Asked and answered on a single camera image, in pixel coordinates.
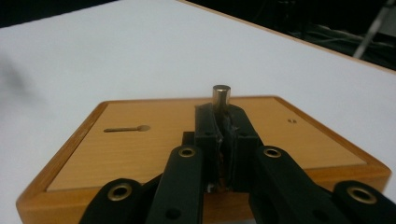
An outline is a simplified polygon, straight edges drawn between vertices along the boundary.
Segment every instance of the wooden tray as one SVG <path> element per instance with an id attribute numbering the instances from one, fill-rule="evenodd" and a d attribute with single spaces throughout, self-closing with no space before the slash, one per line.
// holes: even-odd
<path id="1" fill-rule="evenodd" d="M 110 101 L 97 106 L 17 201 L 23 223 L 78 223 L 105 183 L 146 183 L 163 172 L 183 132 L 194 131 L 194 107 L 210 99 Z M 281 147 L 322 187 L 355 179 L 383 190 L 390 170 L 380 161 L 275 97 L 232 98 L 265 145 Z M 146 132 L 104 129 L 148 125 Z M 252 218 L 245 193 L 206 194 L 204 223 Z"/>

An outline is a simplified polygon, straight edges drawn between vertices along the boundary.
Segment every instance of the metal pin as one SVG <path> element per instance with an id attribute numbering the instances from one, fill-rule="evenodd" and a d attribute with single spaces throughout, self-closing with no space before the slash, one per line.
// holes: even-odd
<path id="1" fill-rule="evenodd" d="M 105 133 L 117 133 L 117 132 L 145 132 L 148 131 L 150 127 L 148 125 L 140 125 L 137 127 L 127 127 L 127 128 L 108 128 L 104 129 Z"/>
<path id="2" fill-rule="evenodd" d="M 228 111 L 231 88 L 225 85 L 217 85 L 213 87 L 213 109 L 217 114 Z"/>

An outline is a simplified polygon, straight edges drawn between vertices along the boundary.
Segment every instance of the metal cylinder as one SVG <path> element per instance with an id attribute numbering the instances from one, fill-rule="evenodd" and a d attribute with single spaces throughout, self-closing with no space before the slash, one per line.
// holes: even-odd
<path id="1" fill-rule="evenodd" d="M 215 113 L 226 113 L 230 100 L 231 88 L 225 85 L 213 87 L 213 110 Z"/>

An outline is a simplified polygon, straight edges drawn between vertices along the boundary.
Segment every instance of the white tabletop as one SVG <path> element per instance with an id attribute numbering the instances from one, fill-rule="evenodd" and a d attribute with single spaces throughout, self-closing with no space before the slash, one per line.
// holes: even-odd
<path id="1" fill-rule="evenodd" d="M 0 29 L 0 223 L 102 101 L 278 95 L 396 171 L 396 75 L 170 0 Z M 396 178 L 385 195 L 396 202 Z"/>

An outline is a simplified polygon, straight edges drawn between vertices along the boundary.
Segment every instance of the wooden surface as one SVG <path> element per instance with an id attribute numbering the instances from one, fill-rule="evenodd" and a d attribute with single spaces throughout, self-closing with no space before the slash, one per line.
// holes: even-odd
<path id="1" fill-rule="evenodd" d="M 17 202 L 25 223 L 76 223 L 97 190 L 126 177 L 145 183 L 160 174 L 183 132 L 194 130 L 194 106 L 210 99 L 100 104 Z M 382 190 L 390 171 L 346 139 L 277 97 L 233 98 L 265 145 L 281 147 L 319 185 L 357 179 Z M 146 132 L 104 133 L 149 125 Z M 251 218 L 246 194 L 205 196 L 204 222 Z"/>

